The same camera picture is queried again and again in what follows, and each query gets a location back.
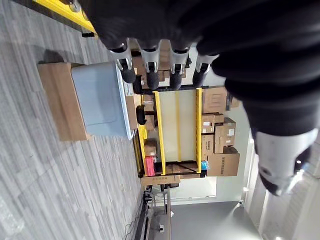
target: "robotic hand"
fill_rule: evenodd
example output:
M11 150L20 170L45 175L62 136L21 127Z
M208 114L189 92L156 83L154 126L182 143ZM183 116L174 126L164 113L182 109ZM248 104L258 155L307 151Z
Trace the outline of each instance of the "robotic hand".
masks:
M226 89L243 102L247 113L264 186L279 196L294 185L318 134L320 1L80 0L80 4L127 82L135 79L127 38L154 52L148 56L153 72L159 41L170 40L173 89L181 85L190 45L196 42L199 57L193 85L202 85L210 66L226 77ZM157 79L148 85L155 89L153 81Z

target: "brown cardboard box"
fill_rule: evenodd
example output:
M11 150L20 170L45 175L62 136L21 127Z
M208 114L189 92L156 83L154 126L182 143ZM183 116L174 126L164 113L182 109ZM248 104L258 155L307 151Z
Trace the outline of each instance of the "brown cardboard box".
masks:
M226 117L223 122L224 126L224 146L232 146L235 144L236 122Z
M125 96L126 110L128 112L130 129L138 128L136 107L141 105L141 97L138 94Z
M224 87L212 87L202 90L202 113L221 113L226 111L227 91Z
M86 132L78 96L71 75L78 63L57 62L38 64L38 72L48 105L61 141L90 139Z
M163 39L159 51L159 70L170 70L170 42Z
M172 174L173 172L173 165L169 164L165 166L165 174Z
M233 97L231 99L231 108L237 108L237 107L239 107L239 105L240 105L240 100Z
M153 95L143 95L142 96L142 104L144 105L144 111L148 112L154 111L154 96Z
M222 154L214 154L208 158L209 177L237 176L240 153L233 146L225 146Z
M136 68L136 74L141 75L142 89L147 89L147 72L144 64L144 60L141 56L132 57L132 66Z
M202 135L201 136L201 159L202 161L207 161L208 156L214 154L214 135Z
M146 115L145 116L145 129L147 130L154 130L155 129L155 116L153 115Z
M225 126L222 123L218 123L214 126L214 153L222 154L224 152L225 145Z
M160 184L178 184L180 183L179 175L170 176L145 176L140 178L142 186L160 185Z
M202 130L203 134L209 134L215 132L215 124L224 122L224 115L221 113L207 113L202 114Z
M149 138L144 141L144 154L146 156L157 156L157 140Z
M187 174L187 175L180 175L180 179L199 179L200 174Z

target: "floor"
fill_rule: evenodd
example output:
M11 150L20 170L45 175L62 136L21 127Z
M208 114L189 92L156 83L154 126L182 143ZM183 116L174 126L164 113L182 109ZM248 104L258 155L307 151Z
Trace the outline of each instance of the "floor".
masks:
M131 239L142 196L132 143L60 142L37 71L107 60L98 39L0 1L0 240Z

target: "pink package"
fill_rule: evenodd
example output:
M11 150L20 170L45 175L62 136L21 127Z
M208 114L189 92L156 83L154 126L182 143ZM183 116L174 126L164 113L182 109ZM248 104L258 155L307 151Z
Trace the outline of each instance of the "pink package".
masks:
M155 175L155 168L154 168L154 156L146 156L145 157L145 164L146 164L146 174L148 176Z

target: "plastic bin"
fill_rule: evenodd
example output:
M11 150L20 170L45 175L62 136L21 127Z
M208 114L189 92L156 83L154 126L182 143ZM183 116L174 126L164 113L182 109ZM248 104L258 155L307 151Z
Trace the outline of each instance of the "plastic bin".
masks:
M99 136L127 136L130 129L120 70L114 62L83 65L71 74L87 133Z

